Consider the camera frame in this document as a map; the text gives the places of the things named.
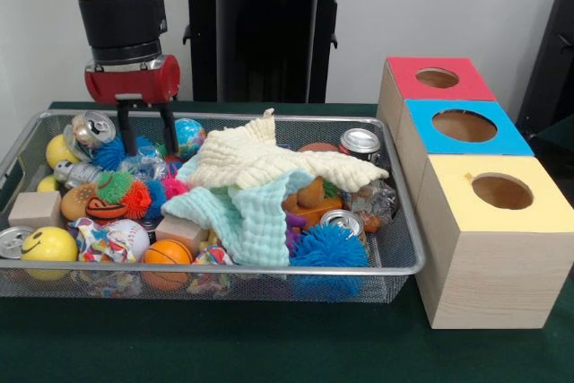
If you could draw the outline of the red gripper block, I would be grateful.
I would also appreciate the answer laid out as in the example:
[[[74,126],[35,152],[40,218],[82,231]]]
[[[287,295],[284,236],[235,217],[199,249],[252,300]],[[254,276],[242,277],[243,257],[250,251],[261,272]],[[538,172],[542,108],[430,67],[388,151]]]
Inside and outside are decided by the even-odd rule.
[[[173,55],[160,55],[146,62],[123,65],[88,64],[84,81],[92,98],[100,104],[117,105],[117,121],[124,149],[129,156],[137,153],[137,141],[129,122],[131,103],[158,104],[163,122],[163,137],[168,155],[178,153],[175,118],[169,102],[178,95],[180,68]]]

